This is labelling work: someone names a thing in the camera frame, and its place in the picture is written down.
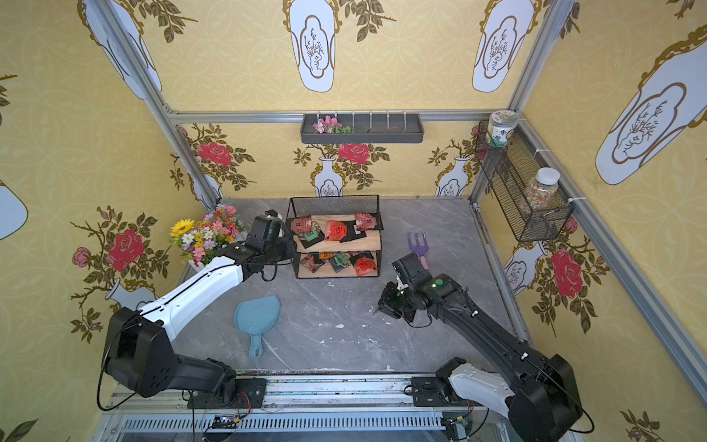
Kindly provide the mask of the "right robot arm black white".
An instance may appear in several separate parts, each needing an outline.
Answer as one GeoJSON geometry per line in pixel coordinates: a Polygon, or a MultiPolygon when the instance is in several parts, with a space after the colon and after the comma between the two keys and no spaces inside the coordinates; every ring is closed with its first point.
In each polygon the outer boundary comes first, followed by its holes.
{"type": "Polygon", "coordinates": [[[492,363],[495,374],[476,375],[471,364],[461,362],[442,376],[445,383],[460,399],[504,416],[524,441],[558,441],[588,415],[565,359],[545,357],[506,331],[446,274],[387,283],[379,311],[394,319],[424,311],[471,343],[492,363]]]}

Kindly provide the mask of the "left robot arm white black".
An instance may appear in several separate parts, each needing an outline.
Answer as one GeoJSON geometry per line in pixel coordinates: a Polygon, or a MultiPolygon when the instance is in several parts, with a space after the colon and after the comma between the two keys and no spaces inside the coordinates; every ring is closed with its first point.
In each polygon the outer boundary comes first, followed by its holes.
{"type": "Polygon", "coordinates": [[[119,309],[110,318],[101,375],[109,375],[143,398],[164,390],[186,390],[203,393],[226,408],[236,405],[243,395],[233,368],[211,358],[178,355],[172,342],[226,292],[266,267],[285,264],[295,254],[291,237],[277,238],[261,249],[231,244],[169,294],[136,311],[119,309]]]}

